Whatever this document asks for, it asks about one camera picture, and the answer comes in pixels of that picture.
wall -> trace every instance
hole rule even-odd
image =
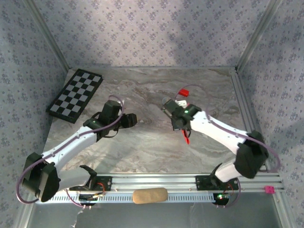
[[[267,0],[35,0],[71,68],[234,66]]]
[[[66,75],[21,0],[1,0],[0,30],[0,227],[10,228],[17,178],[26,157],[43,151],[45,108]]]
[[[279,153],[296,222],[304,227],[304,3],[286,0],[241,72],[257,124]]]

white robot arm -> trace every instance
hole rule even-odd
[[[41,202],[48,201],[57,191],[70,187],[86,186],[88,189],[93,189],[96,185],[97,173],[88,166],[81,165],[68,171],[61,171],[61,169],[85,148],[101,138],[109,138],[107,135],[111,130],[118,131],[118,129],[133,127],[137,124],[135,114],[122,114],[117,123],[111,124],[118,118],[120,111],[120,103],[109,100],[105,103],[102,112],[96,113],[85,121],[75,134],[60,145],[41,155],[37,153],[29,155],[24,170],[42,158],[47,158],[25,175],[22,185]]]
[[[238,135],[247,135],[263,142],[263,136],[257,131],[248,133],[215,118],[209,117],[208,119],[206,113],[193,104],[182,107],[176,101],[169,100],[163,105],[162,110],[171,118],[175,130],[193,130],[203,133],[223,144],[236,155],[235,159],[219,164],[211,173],[210,182],[215,186],[223,185],[239,176],[254,178],[269,157],[264,147],[243,137],[238,137]],[[223,131],[212,122],[235,134]]]

checkerboard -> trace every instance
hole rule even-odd
[[[102,81],[101,75],[82,69],[77,70],[47,108],[47,112],[74,124]]]

cable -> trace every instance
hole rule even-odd
[[[104,186],[104,184],[101,183],[101,182],[98,182],[97,184],[103,187],[103,192],[101,194],[104,194],[105,193],[105,186]]]
[[[83,136],[83,135],[86,135],[86,134],[90,134],[90,133],[95,133],[95,132],[98,132],[98,131],[102,131],[104,129],[107,129],[109,127],[112,127],[113,125],[115,125],[123,116],[124,114],[124,103],[123,101],[121,100],[121,98],[115,96],[115,95],[110,95],[108,99],[110,99],[110,97],[114,97],[116,98],[117,100],[120,101],[120,104],[122,106],[122,110],[121,110],[121,113],[120,115],[118,116],[118,118],[112,122],[111,124],[107,125],[107,126],[104,126],[104,127],[101,127],[101,128],[98,128],[98,129],[95,129],[95,130],[90,130],[90,131],[86,131],[86,132],[83,132],[81,134],[78,135],[78,137],[74,137],[72,139],[70,139],[67,143],[65,143],[64,145],[62,145],[61,147],[59,147],[57,150],[55,150],[52,154],[49,154],[48,156],[45,156],[43,158],[41,158],[40,160],[34,162],[33,164],[31,164],[30,166],[28,166],[21,174],[21,176],[18,178],[17,180],[17,185],[16,185],[16,196],[17,196],[17,199],[21,202],[21,203],[25,203],[25,204],[31,204],[31,203],[35,203],[38,201],[38,199],[35,199],[35,200],[32,200],[32,201],[27,201],[27,200],[24,200],[22,197],[21,197],[21,194],[20,194],[20,184],[22,183],[22,180],[24,179],[26,173],[28,171],[30,171],[31,169],[33,169],[36,165],[44,162],[46,159],[49,159],[50,157],[54,156],[55,154],[59,153],[62,149],[64,149],[65,147],[67,147],[70,143],[72,143],[74,140],[78,139],[79,137]]]
[[[118,129],[117,129],[117,131],[116,131],[116,134],[115,135],[112,135],[112,136],[104,136],[104,138],[108,138],[108,139],[110,139],[110,138],[114,138],[116,135],[118,134]]]
[[[228,187],[230,187],[231,188],[231,190],[232,190],[232,193],[231,193],[231,195],[230,196],[233,196],[233,192],[234,192],[234,190],[233,190],[233,187],[232,187],[232,185],[231,184],[229,184],[229,183],[227,183],[227,187],[226,187],[226,189],[223,191],[223,193],[222,194],[224,194],[227,190],[228,190]]]
[[[81,204],[76,203],[76,202],[72,199],[72,197],[71,197],[70,194],[68,193],[67,189],[66,189],[65,191],[66,191],[66,193],[67,193],[67,196],[69,197],[69,199],[72,201],[73,204],[75,204],[76,206],[81,207],[81,208],[84,207],[84,206],[82,206]]]
[[[277,164],[276,164],[276,167],[275,167],[275,168],[273,168],[273,169],[271,169],[271,170],[268,170],[268,171],[261,171],[261,172],[277,172],[277,170],[278,170],[278,169],[280,168],[280,166],[281,166],[281,161],[280,161],[280,158],[279,158],[278,154],[275,152],[274,149],[272,149],[270,146],[266,145],[265,143],[263,143],[263,142],[261,142],[261,141],[259,141],[259,140],[256,140],[255,138],[252,138],[252,137],[247,136],[247,135],[238,134],[238,133],[236,133],[236,132],[234,132],[234,131],[231,131],[231,130],[229,130],[229,129],[226,129],[226,128],[224,128],[224,127],[218,125],[217,123],[213,122],[213,121],[211,120],[211,118],[210,118],[209,111],[208,111],[208,106],[209,106],[209,104],[210,104],[210,94],[205,90],[205,88],[203,88],[202,86],[197,85],[197,84],[189,84],[189,85],[186,85],[186,86],[182,87],[181,89],[179,89],[179,91],[182,90],[182,89],[184,89],[184,88],[186,88],[186,87],[188,87],[188,86],[197,86],[197,87],[201,88],[201,89],[206,93],[207,99],[208,99],[208,103],[207,103],[207,105],[206,105],[206,110],[205,110],[205,112],[206,112],[206,116],[207,116],[208,121],[210,121],[214,126],[218,127],[219,129],[221,129],[221,130],[223,130],[223,131],[225,131],[225,132],[227,132],[227,133],[229,133],[229,134],[232,134],[232,135],[234,135],[234,136],[236,136],[236,137],[241,137],[241,138],[244,138],[244,139],[247,139],[247,140],[251,140],[251,141],[253,141],[253,142],[255,142],[255,143],[257,143],[257,144],[263,146],[264,148],[266,148],[266,149],[267,149],[267,150],[276,158]],[[178,96],[179,91],[175,94],[174,101],[176,100],[176,97]]]
[[[225,206],[217,205],[217,208],[229,208],[229,207],[232,207],[233,205],[235,205],[238,202],[238,200],[241,196],[241,183],[239,182],[238,178],[237,178],[237,185],[238,185],[238,194],[237,194],[236,199],[232,203],[228,204],[227,206],[226,205]]]

tan sponge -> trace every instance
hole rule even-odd
[[[165,188],[139,189],[133,192],[133,202],[136,204],[164,202],[168,199]]]

